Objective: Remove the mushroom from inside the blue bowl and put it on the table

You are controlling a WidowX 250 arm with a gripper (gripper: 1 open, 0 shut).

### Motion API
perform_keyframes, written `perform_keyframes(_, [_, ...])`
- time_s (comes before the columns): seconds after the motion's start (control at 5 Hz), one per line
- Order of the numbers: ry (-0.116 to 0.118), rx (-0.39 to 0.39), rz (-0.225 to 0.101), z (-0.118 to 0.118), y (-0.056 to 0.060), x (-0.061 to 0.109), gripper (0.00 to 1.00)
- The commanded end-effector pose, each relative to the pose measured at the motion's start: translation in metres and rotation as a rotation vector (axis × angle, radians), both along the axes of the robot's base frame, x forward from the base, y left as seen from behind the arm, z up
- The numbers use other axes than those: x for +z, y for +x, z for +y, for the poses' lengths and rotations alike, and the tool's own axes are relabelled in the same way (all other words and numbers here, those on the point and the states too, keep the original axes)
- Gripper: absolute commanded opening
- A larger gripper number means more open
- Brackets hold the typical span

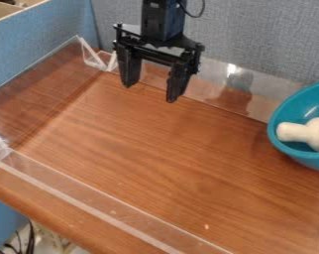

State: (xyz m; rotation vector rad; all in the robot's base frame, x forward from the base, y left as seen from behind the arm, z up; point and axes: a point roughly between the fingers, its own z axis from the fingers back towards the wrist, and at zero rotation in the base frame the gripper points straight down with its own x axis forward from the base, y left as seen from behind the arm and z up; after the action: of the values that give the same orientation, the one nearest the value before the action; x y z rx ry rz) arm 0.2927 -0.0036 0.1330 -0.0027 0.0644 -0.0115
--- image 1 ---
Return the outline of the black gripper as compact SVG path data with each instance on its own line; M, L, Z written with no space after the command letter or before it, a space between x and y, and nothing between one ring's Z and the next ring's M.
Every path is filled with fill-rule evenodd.
M165 42L147 39L140 35L136 25L118 23L112 25L112 29L115 31L112 49L123 86L130 87L138 81L142 60L170 66L166 101L173 103L185 93L191 73L198 72L205 46L183 34Z

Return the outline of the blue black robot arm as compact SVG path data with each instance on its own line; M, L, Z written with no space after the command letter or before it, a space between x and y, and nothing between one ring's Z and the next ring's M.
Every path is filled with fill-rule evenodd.
M139 79L142 61L170 68L166 79L166 101L173 103L185 93L193 74L199 71L205 46L183 35L185 16L199 18L186 9L187 0L142 0L140 24L112 25L112 49L124 87Z

